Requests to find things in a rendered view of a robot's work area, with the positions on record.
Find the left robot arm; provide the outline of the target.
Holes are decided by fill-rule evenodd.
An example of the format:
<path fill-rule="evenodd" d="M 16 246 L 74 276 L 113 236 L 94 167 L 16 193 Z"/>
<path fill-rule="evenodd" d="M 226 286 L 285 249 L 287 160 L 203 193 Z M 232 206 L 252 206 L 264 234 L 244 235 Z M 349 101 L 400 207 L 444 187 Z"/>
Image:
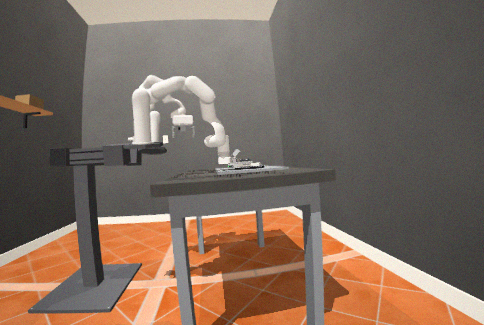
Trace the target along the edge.
<path fill-rule="evenodd" d="M 156 76 L 153 76 L 153 75 L 150 75 L 147 77 L 147 79 L 143 82 L 142 85 L 140 85 L 139 88 L 142 88 L 142 89 L 150 89 L 151 86 L 155 83 L 158 83 L 158 82 L 161 82 L 161 81 L 164 81 Z M 171 117 L 173 118 L 173 116 L 180 116 L 181 114 L 186 114 L 186 109 L 185 107 L 183 106 L 183 104 L 176 100 L 176 99 L 173 99 L 170 94 L 167 95 L 167 97 L 162 100 L 164 102 L 164 104 L 168 104 L 168 103 L 177 103 L 178 105 L 180 105 L 180 108 L 178 108 L 177 110 L 173 111 L 170 115 Z M 160 124 L 160 114 L 157 112 L 157 111 L 153 111 L 155 108 L 155 104 L 152 104 L 150 105 L 150 113 L 151 113 L 151 138 L 152 138 L 152 141 L 154 142 L 159 142 L 159 124 Z M 186 130 L 186 127 L 185 125 L 180 125 L 180 127 L 178 127 L 178 130 L 180 130 L 180 132 L 183 132 Z"/>

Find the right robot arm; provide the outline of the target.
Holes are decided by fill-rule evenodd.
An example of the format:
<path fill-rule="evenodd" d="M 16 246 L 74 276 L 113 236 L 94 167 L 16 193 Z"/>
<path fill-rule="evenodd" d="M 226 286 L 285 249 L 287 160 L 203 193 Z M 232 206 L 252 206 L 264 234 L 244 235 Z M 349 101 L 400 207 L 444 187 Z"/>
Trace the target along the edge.
<path fill-rule="evenodd" d="M 133 141 L 132 144 L 154 143 L 151 138 L 150 105 L 161 101 L 157 99 L 162 99 L 168 94 L 185 91 L 199 97 L 202 118 L 209 122 L 215 130 L 216 136 L 207 136 L 204 141 L 205 145 L 210 148 L 217 147 L 218 157 L 237 157 L 240 154 L 240 151 L 236 149 L 230 156 L 229 137 L 225 134 L 224 126 L 216 116 L 215 93 L 200 79 L 195 76 L 188 78 L 177 76 L 155 83 L 150 89 L 137 89 L 132 95 L 135 136 L 128 140 Z"/>

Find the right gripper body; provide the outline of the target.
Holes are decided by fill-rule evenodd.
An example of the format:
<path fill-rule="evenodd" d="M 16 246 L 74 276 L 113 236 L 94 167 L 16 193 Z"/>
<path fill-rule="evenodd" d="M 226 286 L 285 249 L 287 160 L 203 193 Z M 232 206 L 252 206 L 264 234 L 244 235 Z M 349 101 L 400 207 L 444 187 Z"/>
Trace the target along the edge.
<path fill-rule="evenodd" d="M 230 164 L 230 163 L 234 163 L 234 162 L 231 162 L 232 158 L 235 158 L 235 157 L 228 157 L 228 156 L 223 156 L 223 157 L 218 157 L 218 163 L 219 164 Z"/>

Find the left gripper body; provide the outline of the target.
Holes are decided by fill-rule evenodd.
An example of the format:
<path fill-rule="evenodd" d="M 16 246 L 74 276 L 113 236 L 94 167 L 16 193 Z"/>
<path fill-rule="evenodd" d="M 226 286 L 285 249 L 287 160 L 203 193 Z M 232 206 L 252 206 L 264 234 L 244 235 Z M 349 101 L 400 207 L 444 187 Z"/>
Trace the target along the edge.
<path fill-rule="evenodd" d="M 173 125 L 192 125 L 192 124 L 193 124 L 192 116 L 184 116 L 184 114 L 181 114 L 180 116 L 173 116 Z"/>

